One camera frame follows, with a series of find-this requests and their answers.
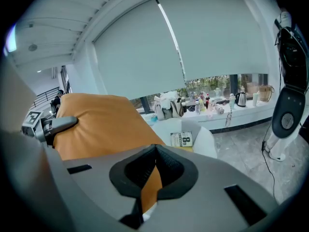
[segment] marble floor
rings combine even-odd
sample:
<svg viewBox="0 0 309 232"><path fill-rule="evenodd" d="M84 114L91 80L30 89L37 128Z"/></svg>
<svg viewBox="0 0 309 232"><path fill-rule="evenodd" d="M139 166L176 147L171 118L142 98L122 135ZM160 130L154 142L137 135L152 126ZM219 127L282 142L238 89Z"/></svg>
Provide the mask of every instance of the marble floor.
<svg viewBox="0 0 309 232"><path fill-rule="evenodd" d="M214 134L218 159L237 168L273 194L273 178L262 156L261 146L270 122L250 128ZM300 188L309 167L309 145L298 135L285 149L286 159L277 162L264 151L275 177L275 197L280 204Z"/></svg>

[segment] black slot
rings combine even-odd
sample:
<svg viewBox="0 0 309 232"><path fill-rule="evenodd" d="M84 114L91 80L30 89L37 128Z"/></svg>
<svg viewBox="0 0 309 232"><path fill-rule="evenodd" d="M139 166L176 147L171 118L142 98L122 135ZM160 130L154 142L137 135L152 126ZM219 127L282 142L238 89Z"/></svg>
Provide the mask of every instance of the black slot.
<svg viewBox="0 0 309 232"><path fill-rule="evenodd" d="M86 171L88 169L92 169L92 167L90 165L86 164L86 165L68 168L68 172L69 172L69 174L76 174L76 173L79 173L79 172L82 172L82 171Z"/></svg>
<svg viewBox="0 0 309 232"><path fill-rule="evenodd" d="M250 226L266 217L266 213L239 186L227 187L225 191Z"/></svg>

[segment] orange cushion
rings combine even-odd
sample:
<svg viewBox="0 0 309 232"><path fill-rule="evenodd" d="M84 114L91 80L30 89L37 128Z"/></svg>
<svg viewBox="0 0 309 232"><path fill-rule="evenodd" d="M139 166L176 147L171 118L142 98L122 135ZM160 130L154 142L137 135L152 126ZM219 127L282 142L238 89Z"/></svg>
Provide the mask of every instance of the orange cushion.
<svg viewBox="0 0 309 232"><path fill-rule="evenodd" d="M75 116L74 127L58 133L54 147L63 160L104 156L143 145L164 144L132 103L113 95L66 94L57 117ZM162 188L157 168L141 191L143 212L155 202Z"/></svg>

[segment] round silver disc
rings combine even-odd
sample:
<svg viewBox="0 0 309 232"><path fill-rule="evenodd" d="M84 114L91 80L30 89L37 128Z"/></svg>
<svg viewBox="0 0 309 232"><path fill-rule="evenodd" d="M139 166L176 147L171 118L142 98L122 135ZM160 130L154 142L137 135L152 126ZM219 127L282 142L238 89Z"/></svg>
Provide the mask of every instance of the round silver disc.
<svg viewBox="0 0 309 232"><path fill-rule="evenodd" d="M286 113L283 115L282 120L281 120L281 125L285 129L290 129L292 125L294 124L294 118L293 115L290 113Z"/></svg>

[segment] black metal railing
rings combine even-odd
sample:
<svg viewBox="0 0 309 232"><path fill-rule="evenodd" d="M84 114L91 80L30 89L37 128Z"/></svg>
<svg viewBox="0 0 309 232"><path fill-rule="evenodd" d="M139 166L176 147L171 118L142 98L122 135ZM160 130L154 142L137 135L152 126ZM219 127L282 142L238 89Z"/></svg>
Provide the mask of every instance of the black metal railing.
<svg viewBox="0 0 309 232"><path fill-rule="evenodd" d="M30 109L33 109L33 108L43 104L44 102L53 100L56 97L58 91L59 91L59 87L56 87L56 88L53 88L53 89L46 91L42 94L39 94L37 96L37 98L34 100Z"/></svg>

